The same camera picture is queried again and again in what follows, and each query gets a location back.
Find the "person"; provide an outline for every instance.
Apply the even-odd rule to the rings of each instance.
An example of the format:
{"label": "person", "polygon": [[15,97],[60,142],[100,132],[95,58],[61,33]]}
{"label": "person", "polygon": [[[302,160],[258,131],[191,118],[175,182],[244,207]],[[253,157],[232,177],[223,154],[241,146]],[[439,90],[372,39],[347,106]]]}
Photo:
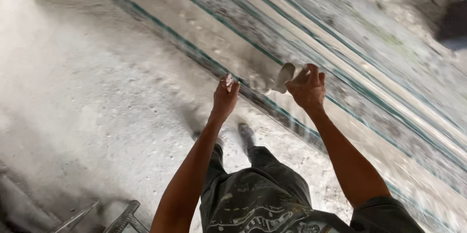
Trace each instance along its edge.
{"label": "person", "polygon": [[214,93],[205,128],[165,190],[154,216],[152,233],[187,233],[201,196],[203,232],[222,233],[422,233],[404,206],[391,197],[376,169],[341,134],[324,111],[324,73],[307,64],[303,83],[286,82],[287,90],[314,122],[326,146],[337,180],[350,205],[350,225],[335,214],[312,209],[306,181],[254,143],[253,131],[239,125],[251,168],[227,174],[217,136],[233,111],[240,84]]}

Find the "finger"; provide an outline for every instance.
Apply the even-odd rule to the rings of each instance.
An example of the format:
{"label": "finger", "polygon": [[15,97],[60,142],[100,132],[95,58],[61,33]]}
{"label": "finger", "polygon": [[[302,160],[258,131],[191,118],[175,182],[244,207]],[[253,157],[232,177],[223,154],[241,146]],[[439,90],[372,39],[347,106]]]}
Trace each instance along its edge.
{"label": "finger", "polygon": [[286,81],[285,82],[285,87],[287,88],[289,93],[291,93],[291,94],[295,93],[296,84],[294,84],[292,81]]}
{"label": "finger", "polygon": [[321,86],[324,86],[324,80],[326,79],[326,74],[325,73],[319,73],[319,84]]}
{"label": "finger", "polygon": [[318,66],[316,66],[316,65],[314,65],[312,63],[308,63],[306,66],[310,70],[310,78],[308,79],[307,84],[308,85],[310,85],[310,84],[313,84],[313,85],[319,84],[319,69],[318,69]]}
{"label": "finger", "polygon": [[219,85],[217,86],[218,88],[219,87],[225,87],[225,79],[226,78],[227,78],[227,75],[222,76],[222,78],[219,81]]}
{"label": "finger", "polygon": [[230,93],[231,93],[230,95],[236,96],[239,91],[240,91],[240,83],[238,81],[234,81],[230,89]]}

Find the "dusty ground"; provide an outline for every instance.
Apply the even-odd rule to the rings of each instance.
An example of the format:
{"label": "dusty ground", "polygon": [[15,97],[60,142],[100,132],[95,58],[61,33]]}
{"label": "dusty ground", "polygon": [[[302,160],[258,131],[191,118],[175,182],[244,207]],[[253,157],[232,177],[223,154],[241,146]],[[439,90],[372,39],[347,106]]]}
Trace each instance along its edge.
{"label": "dusty ground", "polygon": [[[136,199],[149,227],[217,80],[107,0],[0,6],[0,160],[59,218],[92,198]],[[228,172],[249,164],[238,121],[307,180],[316,209],[349,221],[329,159],[243,99],[222,131]]]}

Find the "shoe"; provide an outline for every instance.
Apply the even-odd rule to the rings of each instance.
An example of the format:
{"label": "shoe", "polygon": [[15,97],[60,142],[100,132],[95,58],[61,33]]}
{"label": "shoe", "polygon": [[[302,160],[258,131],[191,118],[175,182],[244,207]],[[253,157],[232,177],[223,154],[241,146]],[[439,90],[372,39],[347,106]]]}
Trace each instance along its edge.
{"label": "shoe", "polygon": [[238,124],[238,132],[242,138],[243,151],[248,156],[248,150],[255,146],[254,132],[246,123]]}

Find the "striped surface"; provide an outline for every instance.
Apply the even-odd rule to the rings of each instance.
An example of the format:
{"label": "striped surface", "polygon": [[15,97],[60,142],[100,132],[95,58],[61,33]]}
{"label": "striped surface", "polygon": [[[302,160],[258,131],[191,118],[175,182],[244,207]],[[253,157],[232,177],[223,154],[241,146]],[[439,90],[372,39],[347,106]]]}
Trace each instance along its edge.
{"label": "striped surface", "polygon": [[[245,97],[324,151],[314,126],[290,106],[290,97],[266,97],[248,85],[251,75],[273,78],[284,62],[320,64],[329,76],[326,106],[335,113],[334,121],[354,123],[354,129],[339,127],[349,132],[347,137],[371,137],[356,146],[383,174],[394,196],[435,232],[455,232],[465,225],[463,130],[300,5],[292,0],[114,2],[214,75],[237,75]],[[201,20],[202,33],[197,28]]]}

